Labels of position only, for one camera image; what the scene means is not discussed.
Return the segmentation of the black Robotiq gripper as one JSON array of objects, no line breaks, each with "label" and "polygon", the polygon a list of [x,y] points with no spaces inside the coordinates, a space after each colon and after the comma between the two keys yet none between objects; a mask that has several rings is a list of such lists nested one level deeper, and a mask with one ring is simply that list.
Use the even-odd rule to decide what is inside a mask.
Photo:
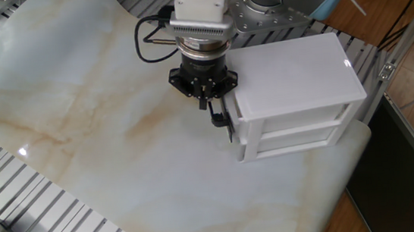
[{"label": "black Robotiq gripper", "polygon": [[170,70],[168,82],[185,96],[198,99],[200,110],[206,110],[206,99],[221,98],[238,84],[238,74],[227,70],[224,56],[208,61],[181,58],[181,67]]}]

